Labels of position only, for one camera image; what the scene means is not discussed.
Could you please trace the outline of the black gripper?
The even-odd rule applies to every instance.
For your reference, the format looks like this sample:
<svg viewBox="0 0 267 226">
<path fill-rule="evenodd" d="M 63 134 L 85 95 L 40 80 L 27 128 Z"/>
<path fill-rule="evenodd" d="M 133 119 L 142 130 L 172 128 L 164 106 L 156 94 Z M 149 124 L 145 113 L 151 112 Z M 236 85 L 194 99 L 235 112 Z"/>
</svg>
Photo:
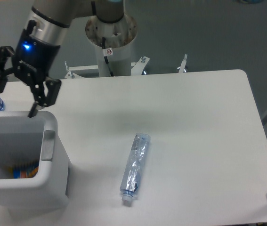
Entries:
<svg viewBox="0 0 267 226">
<path fill-rule="evenodd" d="M 0 93 L 4 91 L 8 76 L 12 73 L 30 86 L 34 103 L 28 113 L 29 118 L 36 116 L 39 110 L 54 105 L 61 88 L 59 79 L 48 77 L 60 46 L 33 37 L 32 32 L 36 26 L 37 21 L 29 20 L 15 51 L 11 46 L 0 47 Z M 9 58 L 12 67 L 5 69 Z"/>
</svg>

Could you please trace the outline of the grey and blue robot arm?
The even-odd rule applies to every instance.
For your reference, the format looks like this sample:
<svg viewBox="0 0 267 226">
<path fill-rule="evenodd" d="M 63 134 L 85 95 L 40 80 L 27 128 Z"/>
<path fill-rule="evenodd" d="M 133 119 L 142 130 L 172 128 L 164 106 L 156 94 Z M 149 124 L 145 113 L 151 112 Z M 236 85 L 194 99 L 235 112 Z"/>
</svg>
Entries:
<svg viewBox="0 0 267 226">
<path fill-rule="evenodd" d="M 114 24 L 124 17 L 122 0 L 36 0 L 16 48 L 0 47 L 0 93 L 8 75 L 30 87 L 34 103 L 28 117 L 55 104 L 62 82 L 49 77 L 70 25 L 75 18 L 96 16 Z"/>
</svg>

